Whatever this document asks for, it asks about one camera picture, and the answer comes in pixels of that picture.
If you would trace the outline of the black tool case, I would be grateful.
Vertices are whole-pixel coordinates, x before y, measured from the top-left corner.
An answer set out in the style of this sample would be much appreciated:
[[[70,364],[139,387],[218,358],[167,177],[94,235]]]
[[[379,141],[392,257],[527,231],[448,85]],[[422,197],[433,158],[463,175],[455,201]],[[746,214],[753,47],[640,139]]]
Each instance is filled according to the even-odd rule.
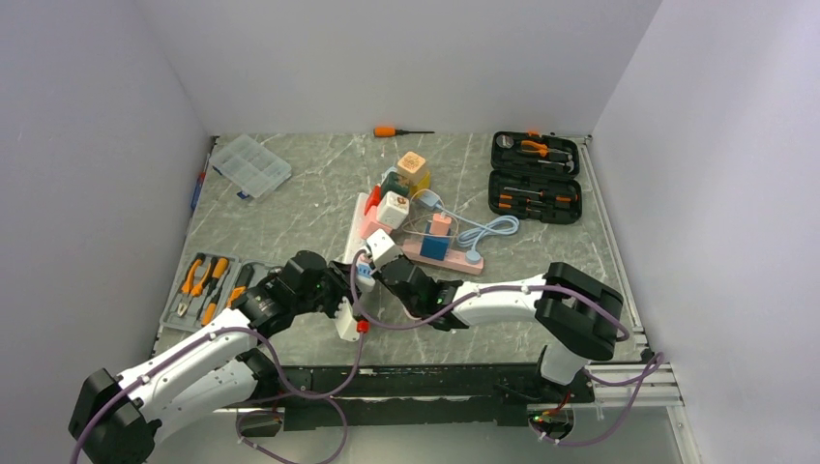
[[[515,141],[511,149],[503,150],[496,145],[495,139],[501,134]],[[542,158],[536,154],[522,154],[517,149],[523,140],[566,150],[572,156]],[[569,225],[579,221],[583,213],[582,187],[576,181],[580,162],[578,145],[566,138],[532,131],[496,132],[492,136],[492,170],[487,185],[490,210],[498,215],[548,224]]]

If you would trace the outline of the white power strip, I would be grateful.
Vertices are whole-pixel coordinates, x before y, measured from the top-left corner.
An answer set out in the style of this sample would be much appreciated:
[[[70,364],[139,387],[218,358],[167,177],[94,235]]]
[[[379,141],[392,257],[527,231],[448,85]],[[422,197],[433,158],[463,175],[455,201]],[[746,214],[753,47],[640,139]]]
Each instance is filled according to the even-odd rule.
[[[345,248],[341,259],[343,264],[351,264],[356,252],[359,251],[365,244],[365,240],[360,235],[360,229],[366,218],[365,204],[367,199],[368,194],[363,192],[360,192],[356,197],[355,208],[350,220]],[[368,273],[357,273],[356,280],[357,287],[363,293],[371,292],[376,284],[376,280]]]

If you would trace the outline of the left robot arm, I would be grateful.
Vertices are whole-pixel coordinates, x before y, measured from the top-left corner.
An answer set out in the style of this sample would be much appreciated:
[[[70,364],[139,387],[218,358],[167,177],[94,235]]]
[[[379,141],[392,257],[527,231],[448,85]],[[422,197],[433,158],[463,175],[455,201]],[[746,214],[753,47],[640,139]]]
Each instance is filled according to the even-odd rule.
[[[281,397],[324,400],[286,376],[270,339],[300,315],[334,318],[360,297],[355,264],[328,262],[303,250],[198,332],[162,354],[112,374],[101,368],[83,382],[69,423],[69,460],[143,463],[164,439],[211,412]]]

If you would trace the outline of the pink power strip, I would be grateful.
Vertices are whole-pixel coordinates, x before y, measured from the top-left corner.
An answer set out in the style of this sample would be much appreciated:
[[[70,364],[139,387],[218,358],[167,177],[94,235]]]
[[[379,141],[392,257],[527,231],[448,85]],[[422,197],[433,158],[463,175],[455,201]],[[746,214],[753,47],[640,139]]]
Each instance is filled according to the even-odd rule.
[[[407,239],[400,245],[400,248],[411,261],[434,266],[440,269],[465,273],[473,276],[480,275],[484,269],[483,259],[480,259],[478,263],[471,264],[466,259],[467,253],[460,250],[448,249],[442,260],[422,256],[422,244],[423,243],[420,240]]]

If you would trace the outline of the clear plastic screw box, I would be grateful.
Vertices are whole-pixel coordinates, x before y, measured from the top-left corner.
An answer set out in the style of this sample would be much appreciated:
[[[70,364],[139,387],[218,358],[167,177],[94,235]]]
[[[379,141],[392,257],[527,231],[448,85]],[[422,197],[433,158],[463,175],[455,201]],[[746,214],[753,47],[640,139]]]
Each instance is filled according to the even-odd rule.
[[[210,163],[235,184],[240,193],[253,199],[277,189],[292,173],[287,161],[246,134],[217,149],[211,155]]]

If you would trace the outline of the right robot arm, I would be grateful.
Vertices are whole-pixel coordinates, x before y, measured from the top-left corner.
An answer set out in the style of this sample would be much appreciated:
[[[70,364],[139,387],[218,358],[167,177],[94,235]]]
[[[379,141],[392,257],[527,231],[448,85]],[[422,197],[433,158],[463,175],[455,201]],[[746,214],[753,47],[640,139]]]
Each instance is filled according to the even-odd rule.
[[[538,323],[554,337],[533,375],[538,397],[555,401],[590,362],[609,361],[630,336],[623,296],[577,268],[553,262],[543,275],[500,283],[436,280],[405,257],[375,273],[418,324],[440,331],[483,324]]]

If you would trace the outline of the grey tool case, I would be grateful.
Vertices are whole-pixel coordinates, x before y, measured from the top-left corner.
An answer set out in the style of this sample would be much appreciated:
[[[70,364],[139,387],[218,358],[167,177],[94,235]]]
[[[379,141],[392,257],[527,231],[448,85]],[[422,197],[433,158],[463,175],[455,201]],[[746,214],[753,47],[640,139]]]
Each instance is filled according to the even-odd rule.
[[[264,261],[196,252],[174,281],[160,326],[189,333],[199,330],[276,267]]]

